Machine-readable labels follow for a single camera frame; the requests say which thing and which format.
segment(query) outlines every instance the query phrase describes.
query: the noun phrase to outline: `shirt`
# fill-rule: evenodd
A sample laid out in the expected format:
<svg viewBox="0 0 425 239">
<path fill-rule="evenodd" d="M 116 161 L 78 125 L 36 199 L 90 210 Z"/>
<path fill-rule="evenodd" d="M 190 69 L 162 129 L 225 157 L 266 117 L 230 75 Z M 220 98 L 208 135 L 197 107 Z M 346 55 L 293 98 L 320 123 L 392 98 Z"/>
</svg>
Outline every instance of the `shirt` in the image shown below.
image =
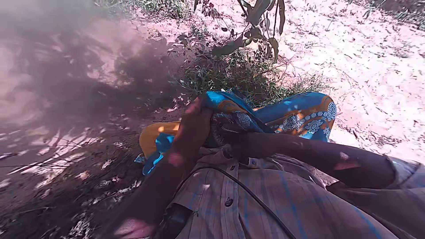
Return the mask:
<svg viewBox="0 0 425 239">
<path fill-rule="evenodd" d="M 248 165 L 226 148 L 203 149 L 195 166 L 218 167 L 245 184 L 297 239 L 425 238 L 423 165 L 388 157 L 396 179 L 387 189 L 324 187 L 315 169 L 289 156 L 250 158 Z M 194 173 L 172 203 L 193 215 L 177 236 L 188 238 L 284 239 L 287 234 L 238 184 L 214 169 Z"/>
</svg>

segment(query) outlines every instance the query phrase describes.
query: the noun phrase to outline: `soil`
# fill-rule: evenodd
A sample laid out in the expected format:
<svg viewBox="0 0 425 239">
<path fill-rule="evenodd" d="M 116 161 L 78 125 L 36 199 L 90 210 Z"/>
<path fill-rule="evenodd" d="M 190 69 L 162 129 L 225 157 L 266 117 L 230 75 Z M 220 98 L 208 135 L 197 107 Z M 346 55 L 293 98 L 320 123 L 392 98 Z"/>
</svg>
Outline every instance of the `soil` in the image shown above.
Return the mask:
<svg viewBox="0 0 425 239">
<path fill-rule="evenodd" d="M 197 9 L 182 23 L 153 22 L 136 11 L 72 24 L 34 17 L 30 27 L 13 18 L 0 29 L 1 238 L 96 237 L 143 181 L 133 162 L 141 130 L 178 120 L 187 102 L 168 83 L 194 58 L 177 37 L 196 47 L 245 27 L 237 4 L 212 2 L 215 19 Z M 355 4 L 285 3 L 279 68 L 284 80 L 316 74 L 334 88 L 331 142 L 424 162 L 425 33 L 379 11 L 363 19 Z M 192 25 L 209 34 L 190 37 Z"/>
</svg>

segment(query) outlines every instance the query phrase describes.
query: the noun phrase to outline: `blue fabric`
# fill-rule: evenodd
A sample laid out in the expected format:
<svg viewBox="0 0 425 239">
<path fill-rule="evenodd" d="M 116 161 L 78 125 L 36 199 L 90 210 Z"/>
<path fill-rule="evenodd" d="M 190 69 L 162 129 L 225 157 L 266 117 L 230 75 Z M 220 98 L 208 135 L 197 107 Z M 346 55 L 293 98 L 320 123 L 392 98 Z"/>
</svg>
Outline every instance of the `blue fabric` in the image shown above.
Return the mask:
<svg viewBox="0 0 425 239">
<path fill-rule="evenodd" d="M 284 132 L 327 142 L 336 115 L 332 99 L 318 92 L 297 94 L 257 111 L 229 92 L 208 91 L 206 96 L 204 107 L 214 110 L 206 148 L 223 146 L 225 134 L 243 132 Z M 171 148 L 173 139 L 172 135 L 160 133 L 155 141 L 157 151 L 146 160 L 144 175 L 148 175 L 162 154 Z"/>
<path fill-rule="evenodd" d="M 162 154 L 171 148 L 174 136 L 171 134 L 160 133 L 155 139 L 156 151 L 146 159 L 146 164 L 143 167 L 143 175 L 148 175 L 157 163 L 164 157 Z"/>
</svg>

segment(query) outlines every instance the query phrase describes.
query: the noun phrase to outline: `kanga cloth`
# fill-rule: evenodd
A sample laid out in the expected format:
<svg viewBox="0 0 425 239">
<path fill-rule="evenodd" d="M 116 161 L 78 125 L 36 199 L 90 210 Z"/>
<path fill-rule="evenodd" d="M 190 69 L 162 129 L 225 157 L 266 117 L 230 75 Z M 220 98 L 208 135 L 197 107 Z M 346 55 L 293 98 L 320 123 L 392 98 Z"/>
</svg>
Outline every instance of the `kanga cloth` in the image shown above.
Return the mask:
<svg viewBox="0 0 425 239">
<path fill-rule="evenodd" d="M 213 109 L 206 148 L 223 146 L 223 134 L 233 132 L 284 133 L 327 142 L 337 107 L 327 95 L 307 92 L 290 96 L 260 109 L 225 91 L 208 91 L 204 107 Z M 143 150 L 143 174 L 148 175 L 171 147 L 180 122 L 160 122 L 145 128 L 139 138 Z"/>
</svg>

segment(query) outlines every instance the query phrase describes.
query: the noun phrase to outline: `hand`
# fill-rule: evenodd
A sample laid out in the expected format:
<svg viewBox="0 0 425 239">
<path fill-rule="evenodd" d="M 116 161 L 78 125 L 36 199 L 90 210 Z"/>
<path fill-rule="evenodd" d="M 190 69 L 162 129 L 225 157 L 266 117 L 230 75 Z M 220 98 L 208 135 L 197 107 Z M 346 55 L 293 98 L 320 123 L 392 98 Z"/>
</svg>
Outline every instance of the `hand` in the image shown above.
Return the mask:
<svg viewBox="0 0 425 239">
<path fill-rule="evenodd" d="M 224 140 L 233 149 L 233 156 L 240 160 L 251 158 L 264 158 L 277 153 L 277 134 L 246 133 L 228 134 Z"/>
<path fill-rule="evenodd" d="M 203 97 L 198 97 L 187 107 L 171 146 L 171 152 L 178 152 L 185 157 L 194 157 L 204 144 L 210 132 L 213 111 L 203 108 L 202 101 Z"/>
</svg>

